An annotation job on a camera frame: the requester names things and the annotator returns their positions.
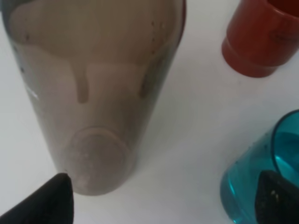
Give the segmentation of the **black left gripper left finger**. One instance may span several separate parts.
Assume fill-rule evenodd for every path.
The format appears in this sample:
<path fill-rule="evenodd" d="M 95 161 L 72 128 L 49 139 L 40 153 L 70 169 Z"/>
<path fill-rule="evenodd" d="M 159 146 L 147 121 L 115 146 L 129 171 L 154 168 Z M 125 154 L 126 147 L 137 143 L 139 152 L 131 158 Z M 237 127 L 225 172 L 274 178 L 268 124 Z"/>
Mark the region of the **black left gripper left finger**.
<path fill-rule="evenodd" d="M 2 224 L 72 224 L 73 221 L 72 182 L 66 173 L 55 175 L 0 216 Z"/>

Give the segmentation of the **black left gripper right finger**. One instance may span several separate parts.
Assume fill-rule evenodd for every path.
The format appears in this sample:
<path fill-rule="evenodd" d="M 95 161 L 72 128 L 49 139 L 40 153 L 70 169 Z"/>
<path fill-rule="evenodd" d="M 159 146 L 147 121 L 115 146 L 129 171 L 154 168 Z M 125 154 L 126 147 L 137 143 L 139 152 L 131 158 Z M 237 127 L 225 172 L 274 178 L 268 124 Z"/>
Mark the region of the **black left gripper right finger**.
<path fill-rule="evenodd" d="M 258 224 L 298 224 L 299 188 L 280 174 L 260 173 L 255 197 Z"/>

